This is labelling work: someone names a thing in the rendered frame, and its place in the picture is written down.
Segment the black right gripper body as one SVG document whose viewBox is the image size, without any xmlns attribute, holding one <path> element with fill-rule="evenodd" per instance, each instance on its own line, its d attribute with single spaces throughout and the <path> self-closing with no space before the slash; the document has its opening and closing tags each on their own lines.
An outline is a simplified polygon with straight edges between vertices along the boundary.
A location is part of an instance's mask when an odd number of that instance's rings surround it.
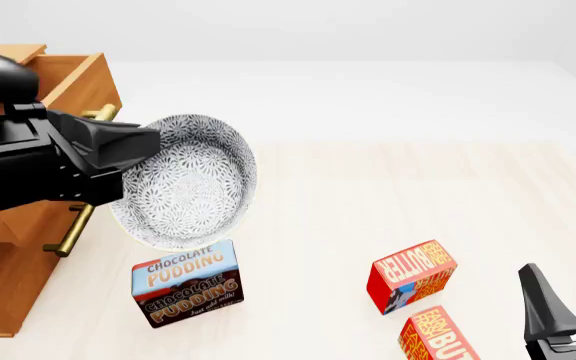
<svg viewBox="0 0 576 360">
<path fill-rule="evenodd" d="M 525 338 L 531 360 L 576 360 L 576 341 L 570 336 Z"/>
</svg>

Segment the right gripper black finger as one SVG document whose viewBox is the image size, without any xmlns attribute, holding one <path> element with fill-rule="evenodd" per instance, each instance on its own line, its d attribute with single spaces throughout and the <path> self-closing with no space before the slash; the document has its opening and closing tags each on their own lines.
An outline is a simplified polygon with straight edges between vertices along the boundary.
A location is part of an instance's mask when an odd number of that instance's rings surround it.
<svg viewBox="0 0 576 360">
<path fill-rule="evenodd" d="M 524 299 L 526 342 L 576 335 L 576 316 L 557 296 L 535 263 L 519 271 Z"/>
</svg>

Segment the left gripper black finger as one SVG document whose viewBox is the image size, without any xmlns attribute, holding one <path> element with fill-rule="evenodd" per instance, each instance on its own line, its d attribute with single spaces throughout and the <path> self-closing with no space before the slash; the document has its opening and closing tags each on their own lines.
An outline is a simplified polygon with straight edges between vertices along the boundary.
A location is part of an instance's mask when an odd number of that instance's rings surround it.
<svg viewBox="0 0 576 360">
<path fill-rule="evenodd" d="M 56 130 L 90 164 L 127 170 L 160 152 L 160 131 L 137 124 L 84 119 L 49 110 Z"/>
</svg>

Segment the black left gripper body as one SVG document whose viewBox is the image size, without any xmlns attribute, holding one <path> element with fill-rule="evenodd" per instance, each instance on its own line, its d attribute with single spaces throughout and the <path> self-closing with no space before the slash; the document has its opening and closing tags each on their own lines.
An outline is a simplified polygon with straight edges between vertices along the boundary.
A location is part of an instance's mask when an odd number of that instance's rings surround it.
<svg viewBox="0 0 576 360">
<path fill-rule="evenodd" d="M 123 126 L 47 110 L 43 104 L 8 104 L 0 116 L 0 211 L 37 201 L 81 201 L 100 206 L 122 197 L 122 173 L 94 164 L 99 145 L 77 135 L 118 134 Z"/>
</svg>

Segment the patterned black and white bowl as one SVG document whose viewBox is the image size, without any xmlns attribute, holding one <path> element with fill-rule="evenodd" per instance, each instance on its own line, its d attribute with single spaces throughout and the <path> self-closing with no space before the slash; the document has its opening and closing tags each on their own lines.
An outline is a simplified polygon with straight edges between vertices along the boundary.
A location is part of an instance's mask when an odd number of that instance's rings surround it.
<svg viewBox="0 0 576 360">
<path fill-rule="evenodd" d="M 137 242 L 160 251 L 203 248 L 223 239 L 254 197 L 257 167 L 244 137 L 210 116 L 168 116 L 147 126 L 160 152 L 123 174 L 114 218 Z"/>
</svg>

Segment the open wooden drawer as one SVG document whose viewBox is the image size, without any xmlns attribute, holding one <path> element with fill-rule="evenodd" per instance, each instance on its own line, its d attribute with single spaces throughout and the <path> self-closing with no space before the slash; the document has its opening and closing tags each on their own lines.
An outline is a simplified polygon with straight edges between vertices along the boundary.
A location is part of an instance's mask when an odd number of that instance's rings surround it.
<svg viewBox="0 0 576 360">
<path fill-rule="evenodd" d="M 37 100 L 50 110 L 79 116 L 122 102 L 103 53 L 92 55 L 39 54 L 23 65 L 39 76 Z"/>
</svg>

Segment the wooden cabinet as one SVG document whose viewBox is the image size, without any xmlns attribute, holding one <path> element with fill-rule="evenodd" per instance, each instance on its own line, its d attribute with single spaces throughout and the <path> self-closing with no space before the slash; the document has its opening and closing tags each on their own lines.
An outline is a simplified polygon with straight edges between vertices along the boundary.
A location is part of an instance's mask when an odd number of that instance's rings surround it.
<svg viewBox="0 0 576 360">
<path fill-rule="evenodd" d="M 26 59 L 45 53 L 43 44 L 0 44 L 0 55 L 23 65 Z M 0 337 L 19 332 L 23 321 L 50 278 L 60 258 L 42 251 L 46 244 L 58 244 L 72 220 L 42 230 L 24 247 L 0 243 Z"/>
</svg>

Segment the red butter box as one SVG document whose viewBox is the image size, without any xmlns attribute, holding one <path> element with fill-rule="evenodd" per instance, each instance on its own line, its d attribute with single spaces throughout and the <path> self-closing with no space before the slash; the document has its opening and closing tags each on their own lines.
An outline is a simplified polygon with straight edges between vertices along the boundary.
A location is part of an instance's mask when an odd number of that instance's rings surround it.
<svg viewBox="0 0 576 360">
<path fill-rule="evenodd" d="M 398 341 L 407 360 L 481 360 L 441 305 L 409 317 Z"/>
<path fill-rule="evenodd" d="M 443 290 L 457 266 L 439 242 L 423 242 L 374 261 L 366 290 L 386 315 Z"/>
</svg>

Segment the chocolate pudding box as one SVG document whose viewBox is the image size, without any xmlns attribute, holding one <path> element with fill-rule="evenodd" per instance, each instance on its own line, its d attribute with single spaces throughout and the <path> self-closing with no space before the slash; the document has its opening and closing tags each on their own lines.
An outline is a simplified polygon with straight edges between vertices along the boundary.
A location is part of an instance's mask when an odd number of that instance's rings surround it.
<svg viewBox="0 0 576 360">
<path fill-rule="evenodd" d="M 131 295 L 154 329 L 242 302 L 233 242 L 133 266 Z"/>
</svg>

